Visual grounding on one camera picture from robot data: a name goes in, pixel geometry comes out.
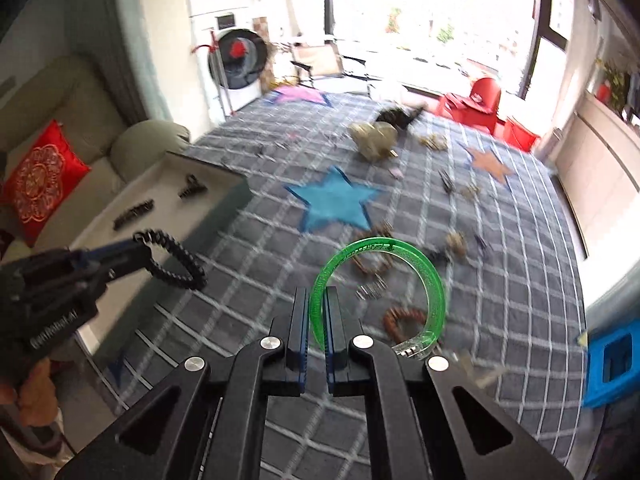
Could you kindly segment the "left hand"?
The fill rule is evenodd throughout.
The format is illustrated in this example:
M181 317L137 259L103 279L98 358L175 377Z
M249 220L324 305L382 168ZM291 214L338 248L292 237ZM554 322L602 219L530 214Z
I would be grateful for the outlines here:
M20 390L1 383L1 404L15 404L18 418L24 426L43 427L58 416L58 399L51 380L51 361L44 358L30 371Z

